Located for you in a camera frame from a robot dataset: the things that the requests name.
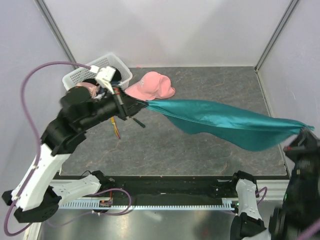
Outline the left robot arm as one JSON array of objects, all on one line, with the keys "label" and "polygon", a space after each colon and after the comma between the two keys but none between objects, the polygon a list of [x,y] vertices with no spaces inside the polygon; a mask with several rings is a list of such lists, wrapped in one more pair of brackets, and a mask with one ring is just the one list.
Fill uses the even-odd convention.
[{"label": "left robot arm", "polygon": [[14,190],[5,191],[2,199],[17,208],[14,217],[19,223],[41,223],[52,217],[59,207],[78,198],[110,191],[108,179],[99,171],[64,186],[50,185],[58,169],[86,139],[90,128],[117,116],[133,117],[148,104],[125,94],[120,88],[115,94],[93,99],[89,90],[76,86],[60,99],[61,110],[49,123],[40,138],[40,153],[36,156],[24,180]]}]

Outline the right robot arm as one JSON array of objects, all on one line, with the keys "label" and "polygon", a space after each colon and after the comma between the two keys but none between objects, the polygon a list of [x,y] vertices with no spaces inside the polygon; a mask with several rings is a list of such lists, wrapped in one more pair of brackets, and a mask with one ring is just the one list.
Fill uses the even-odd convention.
[{"label": "right robot arm", "polygon": [[[320,238],[320,140],[303,128],[283,152],[294,162],[289,180],[269,180],[258,190],[256,179],[243,171],[233,175],[230,193],[238,213],[231,240],[318,240]],[[258,210],[263,200],[281,201],[268,227]]]}]

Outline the teal satin napkin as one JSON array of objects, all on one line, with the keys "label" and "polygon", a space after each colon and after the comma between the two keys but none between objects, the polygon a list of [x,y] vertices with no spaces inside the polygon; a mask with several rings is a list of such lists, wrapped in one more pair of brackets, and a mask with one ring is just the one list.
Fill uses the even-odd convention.
[{"label": "teal satin napkin", "polygon": [[279,145],[303,128],[314,130],[297,120],[274,118],[214,101],[151,100],[147,109],[163,114],[187,134],[209,133],[251,152]]}]

